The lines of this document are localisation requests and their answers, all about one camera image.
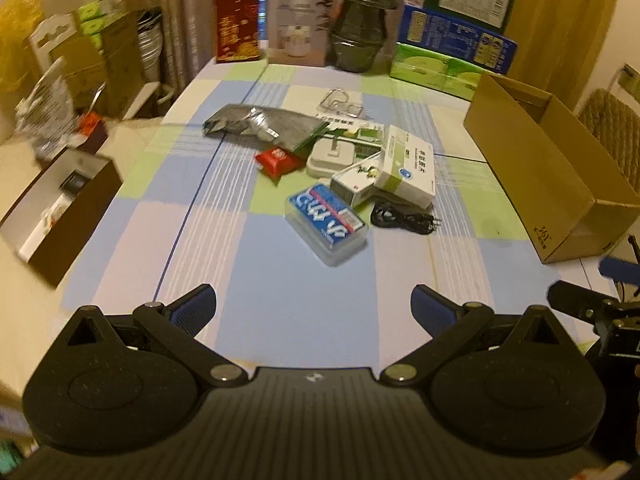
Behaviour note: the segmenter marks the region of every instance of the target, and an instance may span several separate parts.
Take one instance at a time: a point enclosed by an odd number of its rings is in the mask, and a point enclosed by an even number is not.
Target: red box
[[[216,0],[216,61],[260,59],[258,0]]]

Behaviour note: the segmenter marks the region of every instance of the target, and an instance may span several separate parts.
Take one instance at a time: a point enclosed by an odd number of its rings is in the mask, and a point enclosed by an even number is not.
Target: yellow curtain
[[[616,0],[516,0],[506,36],[518,43],[509,77],[573,109],[593,70]]]

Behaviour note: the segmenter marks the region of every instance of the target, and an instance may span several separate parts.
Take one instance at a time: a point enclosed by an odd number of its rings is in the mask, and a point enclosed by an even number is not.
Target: white box with green stripe
[[[426,209],[436,197],[433,146],[389,126],[375,186]]]

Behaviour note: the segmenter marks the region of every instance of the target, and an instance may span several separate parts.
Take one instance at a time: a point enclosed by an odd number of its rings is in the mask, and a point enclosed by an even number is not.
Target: green tissue package
[[[417,46],[396,44],[389,75],[471,101],[483,68],[461,59]]]

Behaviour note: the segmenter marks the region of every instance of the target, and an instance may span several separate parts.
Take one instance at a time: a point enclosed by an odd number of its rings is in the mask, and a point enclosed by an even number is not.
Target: yellow plastic bag
[[[13,92],[29,73],[24,40],[44,19],[42,0],[7,0],[0,7],[0,92]]]

